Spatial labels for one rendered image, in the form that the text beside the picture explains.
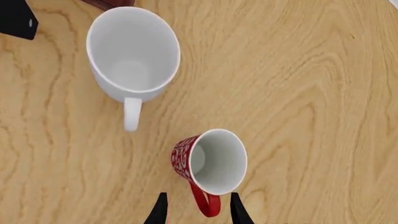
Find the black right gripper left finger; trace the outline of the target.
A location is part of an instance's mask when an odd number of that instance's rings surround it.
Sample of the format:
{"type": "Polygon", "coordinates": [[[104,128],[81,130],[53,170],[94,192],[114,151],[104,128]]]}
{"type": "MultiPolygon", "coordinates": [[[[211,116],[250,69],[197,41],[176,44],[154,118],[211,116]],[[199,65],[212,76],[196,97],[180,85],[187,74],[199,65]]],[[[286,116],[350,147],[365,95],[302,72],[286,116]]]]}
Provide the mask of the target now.
{"type": "Polygon", "coordinates": [[[159,194],[159,197],[144,224],[167,224],[167,212],[167,193],[162,192],[159,194]]]}

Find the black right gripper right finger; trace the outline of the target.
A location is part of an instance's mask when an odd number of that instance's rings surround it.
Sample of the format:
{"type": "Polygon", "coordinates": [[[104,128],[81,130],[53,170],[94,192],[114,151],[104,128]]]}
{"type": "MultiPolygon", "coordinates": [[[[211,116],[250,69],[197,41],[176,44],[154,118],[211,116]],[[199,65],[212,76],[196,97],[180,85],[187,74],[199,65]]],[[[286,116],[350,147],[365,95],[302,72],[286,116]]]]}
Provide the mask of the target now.
{"type": "Polygon", "coordinates": [[[230,211],[233,224],[254,224],[236,192],[231,193],[230,211]]]}

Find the red patterned mug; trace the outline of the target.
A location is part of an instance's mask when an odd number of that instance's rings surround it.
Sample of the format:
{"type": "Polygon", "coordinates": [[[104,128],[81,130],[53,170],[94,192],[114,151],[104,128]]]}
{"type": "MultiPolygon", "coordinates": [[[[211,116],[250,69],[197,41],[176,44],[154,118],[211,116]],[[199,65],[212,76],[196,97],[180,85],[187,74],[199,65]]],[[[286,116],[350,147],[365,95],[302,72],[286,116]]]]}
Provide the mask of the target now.
{"type": "Polygon", "coordinates": [[[208,218],[220,214],[220,196],[236,190],[248,168],[243,142],[220,128],[179,141],[170,161],[174,171],[189,182],[198,208],[208,218]]]}

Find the red-brown desk caddy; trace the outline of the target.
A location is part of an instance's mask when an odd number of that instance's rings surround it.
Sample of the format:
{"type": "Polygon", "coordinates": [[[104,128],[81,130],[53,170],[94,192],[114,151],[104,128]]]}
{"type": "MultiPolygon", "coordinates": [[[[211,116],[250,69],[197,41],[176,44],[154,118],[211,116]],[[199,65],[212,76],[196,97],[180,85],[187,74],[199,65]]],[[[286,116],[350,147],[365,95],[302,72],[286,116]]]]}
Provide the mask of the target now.
{"type": "Polygon", "coordinates": [[[98,9],[107,11],[115,7],[133,6],[136,0],[81,0],[98,9]]]}

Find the white mug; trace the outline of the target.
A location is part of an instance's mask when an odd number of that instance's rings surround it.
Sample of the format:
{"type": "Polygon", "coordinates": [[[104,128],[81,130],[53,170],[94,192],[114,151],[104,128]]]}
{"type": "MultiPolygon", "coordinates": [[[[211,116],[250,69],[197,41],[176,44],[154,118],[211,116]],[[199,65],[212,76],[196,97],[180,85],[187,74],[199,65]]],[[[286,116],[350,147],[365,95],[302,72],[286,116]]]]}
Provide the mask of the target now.
{"type": "Polygon", "coordinates": [[[157,14],[115,7],[98,16],[86,52],[99,87],[124,108],[124,129],[137,130],[143,102],[161,94],[177,74],[180,45],[157,14]]]}

